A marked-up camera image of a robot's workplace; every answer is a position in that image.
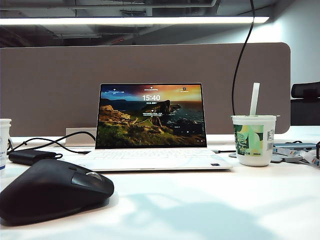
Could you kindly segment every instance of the white straw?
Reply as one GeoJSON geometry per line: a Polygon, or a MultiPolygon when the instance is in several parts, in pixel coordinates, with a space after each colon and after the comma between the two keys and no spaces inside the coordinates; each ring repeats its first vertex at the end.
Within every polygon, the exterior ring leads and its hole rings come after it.
{"type": "Polygon", "coordinates": [[[251,97],[251,105],[250,105],[250,116],[256,115],[257,103],[258,103],[258,95],[259,95],[259,82],[253,83],[252,97],[251,97]]]}

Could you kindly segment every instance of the ceiling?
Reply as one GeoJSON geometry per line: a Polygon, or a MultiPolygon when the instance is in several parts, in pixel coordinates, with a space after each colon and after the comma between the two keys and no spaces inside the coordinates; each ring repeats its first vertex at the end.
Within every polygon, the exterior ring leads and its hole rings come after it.
{"type": "MultiPolygon", "coordinates": [[[[255,0],[257,16],[272,16],[279,0],[255,0]]],[[[2,0],[0,18],[251,16],[249,0],[2,0]]],[[[0,48],[177,44],[237,27],[221,25],[0,26],[0,48]]]]}

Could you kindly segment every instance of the white wall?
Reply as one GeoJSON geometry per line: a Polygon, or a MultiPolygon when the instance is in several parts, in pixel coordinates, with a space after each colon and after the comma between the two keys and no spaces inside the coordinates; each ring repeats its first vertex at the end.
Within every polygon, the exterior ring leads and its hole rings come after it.
{"type": "MultiPolygon", "coordinates": [[[[320,81],[320,0],[295,0],[275,17],[271,23],[255,25],[248,42],[288,44],[291,49],[291,85],[320,81]]],[[[183,43],[243,43],[248,31],[249,27],[246,27],[183,43]]]]}

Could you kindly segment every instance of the lock screen wallpaper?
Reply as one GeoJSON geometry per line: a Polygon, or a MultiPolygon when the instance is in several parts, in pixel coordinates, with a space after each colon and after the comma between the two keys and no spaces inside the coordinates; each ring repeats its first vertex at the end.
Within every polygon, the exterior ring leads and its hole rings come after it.
{"type": "Polygon", "coordinates": [[[96,148],[206,147],[200,84],[102,84],[96,148]]]}

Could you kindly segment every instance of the coastal cliff image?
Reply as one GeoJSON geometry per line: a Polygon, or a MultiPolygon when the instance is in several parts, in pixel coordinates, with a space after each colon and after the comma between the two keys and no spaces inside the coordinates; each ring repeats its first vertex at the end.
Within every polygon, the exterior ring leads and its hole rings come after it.
{"type": "Polygon", "coordinates": [[[189,110],[196,107],[170,100],[147,104],[104,98],[99,107],[98,146],[199,144],[205,139],[203,122],[200,117],[197,120],[201,111],[189,110]]]}

